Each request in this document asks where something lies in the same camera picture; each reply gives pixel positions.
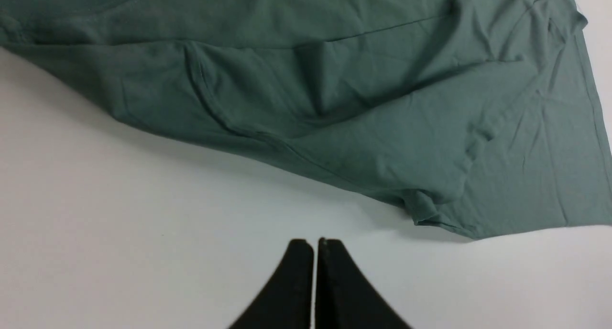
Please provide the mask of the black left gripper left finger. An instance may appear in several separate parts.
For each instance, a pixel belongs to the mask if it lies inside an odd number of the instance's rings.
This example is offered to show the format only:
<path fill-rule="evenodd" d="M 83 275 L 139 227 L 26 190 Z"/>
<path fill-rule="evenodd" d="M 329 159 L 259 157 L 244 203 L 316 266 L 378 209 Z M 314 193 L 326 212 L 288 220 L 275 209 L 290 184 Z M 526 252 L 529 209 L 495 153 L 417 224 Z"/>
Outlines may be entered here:
<path fill-rule="evenodd" d="M 265 286 L 232 329 L 308 329 L 311 325 L 314 250 L 304 239 L 289 242 Z"/>

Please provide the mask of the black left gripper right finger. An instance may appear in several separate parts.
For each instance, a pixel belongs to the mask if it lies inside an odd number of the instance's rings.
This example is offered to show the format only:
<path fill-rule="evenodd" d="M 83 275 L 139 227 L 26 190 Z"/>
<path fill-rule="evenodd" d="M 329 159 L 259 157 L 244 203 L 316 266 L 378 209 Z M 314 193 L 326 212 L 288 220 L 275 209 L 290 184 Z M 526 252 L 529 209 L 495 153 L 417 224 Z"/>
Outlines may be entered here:
<path fill-rule="evenodd" d="M 316 329 L 409 329 L 356 265 L 342 241 L 320 238 Z"/>

